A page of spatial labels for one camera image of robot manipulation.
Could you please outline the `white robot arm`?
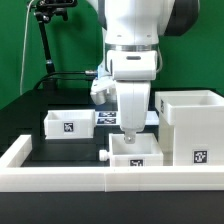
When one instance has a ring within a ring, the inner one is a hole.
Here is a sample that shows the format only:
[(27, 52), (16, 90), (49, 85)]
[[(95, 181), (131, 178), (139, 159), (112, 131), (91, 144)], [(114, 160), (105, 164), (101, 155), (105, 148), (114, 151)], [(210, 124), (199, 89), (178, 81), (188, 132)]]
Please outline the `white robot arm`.
[(144, 130), (151, 82), (163, 66), (161, 36), (181, 36), (196, 22), (200, 0), (87, 0), (102, 27), (104, 57), (91, 97), (117, 97), (120, 129), (128, 144)]

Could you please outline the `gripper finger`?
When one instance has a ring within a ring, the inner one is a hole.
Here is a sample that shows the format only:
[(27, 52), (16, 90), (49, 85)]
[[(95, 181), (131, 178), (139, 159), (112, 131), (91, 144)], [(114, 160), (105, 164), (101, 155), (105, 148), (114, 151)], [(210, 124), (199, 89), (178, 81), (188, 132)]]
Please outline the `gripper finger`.
[(124, 140), (126, 144), (134, 144), (135, 143), (136, 134), (132, 132), (126, 132), (124, 135)]

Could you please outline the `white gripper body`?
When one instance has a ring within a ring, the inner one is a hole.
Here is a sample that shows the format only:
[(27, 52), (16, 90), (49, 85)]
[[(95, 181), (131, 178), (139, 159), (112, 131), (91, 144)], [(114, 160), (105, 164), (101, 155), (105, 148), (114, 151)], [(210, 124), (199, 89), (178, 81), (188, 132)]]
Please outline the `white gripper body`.
[(121, 130), (125, 133), (142, 132), (146, 123), (151, 83), (117, 81), (115, 87)]

